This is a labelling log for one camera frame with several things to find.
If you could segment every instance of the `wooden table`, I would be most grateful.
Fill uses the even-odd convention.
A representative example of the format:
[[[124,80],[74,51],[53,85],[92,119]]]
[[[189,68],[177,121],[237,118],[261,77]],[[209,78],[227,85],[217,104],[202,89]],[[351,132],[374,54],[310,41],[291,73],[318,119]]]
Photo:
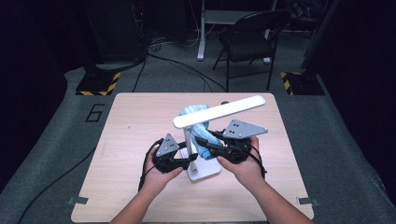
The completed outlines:
[[[188,105],[220,105],[258,93],[120,93],[110,110],[105,128],[93,155],[90,169],[72,213],[74,222],[108,222],[137,193],[143,160],[149,147],[172,134],[184,141],[176,129],[174,117]],[[296,198],[307,193],[291,149],[275,97],[260,93],[266,100],[261,107],[226,118],[210,121],[209,130],[221,131],[231,119],[268,128],[258,135],[266,180],[283,197],[308,217],[310,205],[298,204]],[[263,221],[266,217],[254,197],[222,169],[218,175],[191,182],[187,172],[171,181],[148,209],[144,222],[238,222]]]

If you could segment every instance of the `blue cloth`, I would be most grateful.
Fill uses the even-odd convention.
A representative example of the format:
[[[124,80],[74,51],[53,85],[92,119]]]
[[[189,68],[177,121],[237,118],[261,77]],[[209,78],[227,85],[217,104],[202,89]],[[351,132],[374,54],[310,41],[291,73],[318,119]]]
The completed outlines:
[[[190,105],[184,108],[180,112],[180,116],[205,110],[208,108],[209,105]],[[212,160],[214,159],[214,157],[210,154],[209,149],[207,147],[201,147],[197,144],[194,136],[202,137],[206,139],[209,143],[222,146],[220,140],[207,131],[208,128],[209,128],[209,122],[195,124],[191,127],[191,136],[192,136],[191,141],[197,148],[199,156],[204,158],[206,161]]]

